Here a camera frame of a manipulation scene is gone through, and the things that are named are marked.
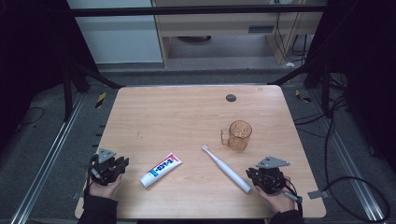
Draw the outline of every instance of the wall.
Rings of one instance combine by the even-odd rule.
[[[151,7],[149,0],[67,0],[71,8]],[[162,63],[153,16],[76,18],[97,64]]]

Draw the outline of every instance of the black sleeve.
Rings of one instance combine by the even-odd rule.
[[[305,222],[297,210],[290,210],[274,215],[270,224],[305,224]]]
[[[118,202],[91,195],[84,197],[84,212],[78,224],[116,224]]]

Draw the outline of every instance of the toothpaste tube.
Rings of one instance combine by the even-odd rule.
[[[169,153],[168,156],[163,158],[158,165],[154,166],[151,170],[149,170],[142,178],[140,178],[140,182],[143,186],[148,188],[155,181],[169,173],[169,171],[173,170],[175,167],[179,166],[182,161],[172,152]]]

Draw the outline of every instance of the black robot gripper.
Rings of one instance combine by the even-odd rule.
[[[107,186],[116,181],[120,174],[125,173],[125,167],[129,165],[129,158],[115,159],[115,155],[115,152],[104,148],[99,148],[98,154],[93,155],[91,158],[91,179],[94,182]]]
[[[290,165],[287,161],[266,157],[256,165],[259,169],[246,170],[247,177],[252,180],[254,186],[259,186],[266,194],[278,194],[286,187],[286,178],[279,167],[287,165]]]

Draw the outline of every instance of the human hand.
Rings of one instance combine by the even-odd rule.
[[[288,189],[283,188],[282,191],[275,195],[269,195],[264,192],[259,186],[256,186],[256,190],[259,192],[260,196],[264,198],[265,201],[268,202],[273,212],[276,213],[283,213],[289,210],[293,210],[295,208],[295,203],[290,198],[286,197],[284,192],[290,192]]]
[[[116,181],[114,181],[114,183],[111,183],[107,186],[103,186],[98,183],[92,182],[90,186],[90,195],[112,199],[114,192],[121,183],[121,180],[122,180],[122,175],[119,175]]]

